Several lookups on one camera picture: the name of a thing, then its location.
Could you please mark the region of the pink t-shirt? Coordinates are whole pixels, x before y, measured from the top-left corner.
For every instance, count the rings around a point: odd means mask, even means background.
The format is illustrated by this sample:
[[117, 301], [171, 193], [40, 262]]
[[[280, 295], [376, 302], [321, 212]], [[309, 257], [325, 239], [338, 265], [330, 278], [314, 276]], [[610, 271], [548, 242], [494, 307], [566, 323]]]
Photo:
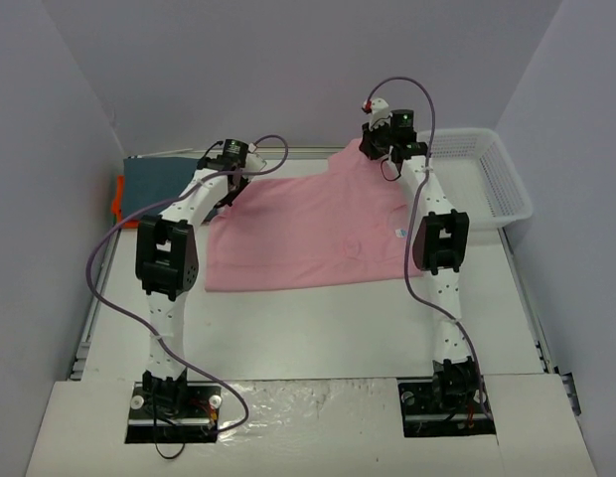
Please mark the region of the pink t-shirt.
[[400, 279], [408, 201], [352, 140], [325, 172], [257, 179], [210, 223], [209, 292], [300, 289]]

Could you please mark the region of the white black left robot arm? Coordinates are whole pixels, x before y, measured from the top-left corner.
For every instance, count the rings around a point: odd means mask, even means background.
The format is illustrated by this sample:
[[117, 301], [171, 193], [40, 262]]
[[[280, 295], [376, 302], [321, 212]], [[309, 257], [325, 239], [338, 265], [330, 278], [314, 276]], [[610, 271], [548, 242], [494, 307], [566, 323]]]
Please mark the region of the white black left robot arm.
[[152, 327], [142, 389], [169, 416], [190, 403], [182, 361], [185, 303], [200, 271], [196, 233], [213, 209], [231, 204], [248, 185], [248, 173], [264, 169], [255, 150], [252, 143], [225, 140], [218, 156], [199, 160], [178, 201], [139, 221], [135, 275], [147, 296]]

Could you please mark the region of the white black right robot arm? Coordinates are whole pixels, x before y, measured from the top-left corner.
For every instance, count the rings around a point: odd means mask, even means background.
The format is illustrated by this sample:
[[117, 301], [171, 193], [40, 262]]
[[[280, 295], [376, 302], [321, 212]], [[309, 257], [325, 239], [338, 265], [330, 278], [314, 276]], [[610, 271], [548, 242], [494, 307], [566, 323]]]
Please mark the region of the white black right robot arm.
[[419, 141], [411, 109], [391, 110], [382, 99], [362, 106], [369, 121], [362, 125], [360, 151], [391, 168], [413, 193], [406, 232], [404, 265], [415, 266], [429, 284], [426, 297], [415, 300], [432, 310], [434, 319], [430, 395], [440, 409], [466, 405], [482, 384], [473, 346], [461, 324], [459, 271], [463, 264], [470, 219], [447, 198], [433, 171], [429, 141]]

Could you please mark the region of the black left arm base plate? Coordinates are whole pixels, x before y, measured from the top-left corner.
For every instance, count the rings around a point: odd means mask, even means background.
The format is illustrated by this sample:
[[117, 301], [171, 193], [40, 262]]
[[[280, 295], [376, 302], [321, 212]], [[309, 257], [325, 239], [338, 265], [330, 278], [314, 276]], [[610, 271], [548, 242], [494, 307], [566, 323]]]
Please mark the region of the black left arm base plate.
[[215, 443], [220, 407], [223, 403], [219, 386], [208, 383], [189, 383], [184, 402], [177, 411], [153, 402], [150, 392], [135, 383], [129, 404], [126, 444], [182, 444]]

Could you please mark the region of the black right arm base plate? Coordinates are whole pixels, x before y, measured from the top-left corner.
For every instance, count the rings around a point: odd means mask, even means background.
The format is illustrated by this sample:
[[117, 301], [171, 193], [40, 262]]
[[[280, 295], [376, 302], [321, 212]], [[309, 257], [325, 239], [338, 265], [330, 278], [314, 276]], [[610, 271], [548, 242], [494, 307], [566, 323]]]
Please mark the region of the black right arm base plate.
[[478, 393], [450, 396], [443, 404], [431, 379], [397, 381], [405, 438], [471, 437], [495, 435], [496, 425], [482, 410]]

